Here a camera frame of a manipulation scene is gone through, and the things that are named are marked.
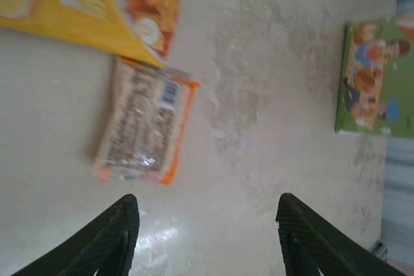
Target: green book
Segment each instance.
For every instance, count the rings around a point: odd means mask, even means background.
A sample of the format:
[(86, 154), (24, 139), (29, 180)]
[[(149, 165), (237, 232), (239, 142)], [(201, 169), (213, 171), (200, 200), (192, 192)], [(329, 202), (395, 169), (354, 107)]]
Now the green book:
[(347, 25), (336, 131), (414, 137), (414, 14)]

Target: book cover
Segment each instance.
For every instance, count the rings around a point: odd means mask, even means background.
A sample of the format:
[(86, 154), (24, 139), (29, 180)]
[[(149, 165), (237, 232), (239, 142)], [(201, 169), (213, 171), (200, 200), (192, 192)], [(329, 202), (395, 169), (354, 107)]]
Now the book cover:
[(414, 137), (413, 84), (414, 14), (349, 23), (336, 130)]

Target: barcode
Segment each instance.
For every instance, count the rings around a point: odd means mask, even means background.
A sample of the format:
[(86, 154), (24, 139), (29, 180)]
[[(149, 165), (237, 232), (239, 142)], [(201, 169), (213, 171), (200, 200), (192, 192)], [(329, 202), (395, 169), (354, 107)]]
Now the barcode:
[(179, 85), (173, 82), (166, 82), (164, 92), (161, 96), (161, 104), (165, 108), (174, 109), (177, 100)]

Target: chip bag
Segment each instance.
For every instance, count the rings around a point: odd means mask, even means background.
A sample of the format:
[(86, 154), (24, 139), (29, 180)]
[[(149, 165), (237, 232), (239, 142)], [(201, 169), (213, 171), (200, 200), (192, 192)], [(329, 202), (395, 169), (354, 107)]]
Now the chip bag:
[(119, 59), (114, 109), (94, 165), (97, 177), (168, 184), (198, 83)]
[(161, 66), (180, 0), (0, 0), (0, 26)]

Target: snack packet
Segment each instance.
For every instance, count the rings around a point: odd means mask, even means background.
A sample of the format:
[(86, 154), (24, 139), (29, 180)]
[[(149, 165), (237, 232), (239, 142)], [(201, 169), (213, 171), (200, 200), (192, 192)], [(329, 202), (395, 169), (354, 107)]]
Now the snack packet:
[(97, 177), (169, 184), (198, 83), (130, 59), (117, 61), (114, 110), (94, 165)]
[(0, 0), (0, 26), (163, 64), (180, 0)]

